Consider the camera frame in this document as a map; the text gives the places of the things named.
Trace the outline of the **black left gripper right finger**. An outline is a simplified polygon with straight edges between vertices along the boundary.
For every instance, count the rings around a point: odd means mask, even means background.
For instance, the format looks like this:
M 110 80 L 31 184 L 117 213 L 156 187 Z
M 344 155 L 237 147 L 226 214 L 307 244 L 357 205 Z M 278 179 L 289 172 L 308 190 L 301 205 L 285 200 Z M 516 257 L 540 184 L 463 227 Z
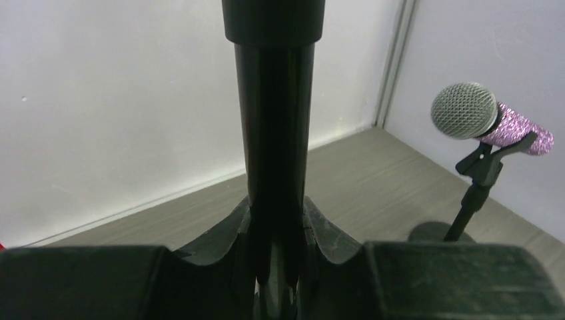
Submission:
M 304 200 L 301 319 L 563 319 L 543 266 L 508 245 L 359 243 Z

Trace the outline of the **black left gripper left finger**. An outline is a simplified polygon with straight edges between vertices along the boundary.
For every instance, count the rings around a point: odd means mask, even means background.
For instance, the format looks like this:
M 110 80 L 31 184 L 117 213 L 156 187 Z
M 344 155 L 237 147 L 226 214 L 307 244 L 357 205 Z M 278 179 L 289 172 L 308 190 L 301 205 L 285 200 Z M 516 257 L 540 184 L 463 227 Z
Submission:
M 242 200 L 177 250 L 27 247 L 1 253 L 2 319 L 251 319 L 255 277 Z

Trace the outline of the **black music stand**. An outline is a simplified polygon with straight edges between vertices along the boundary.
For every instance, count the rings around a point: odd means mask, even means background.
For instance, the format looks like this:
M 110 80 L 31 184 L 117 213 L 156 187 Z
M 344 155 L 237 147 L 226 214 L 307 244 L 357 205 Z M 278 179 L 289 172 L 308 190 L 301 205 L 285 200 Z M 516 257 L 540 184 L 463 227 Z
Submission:
M 296 319 L 314 49 L 324 1 L 223 1 L 235 46 L 260 319 Z

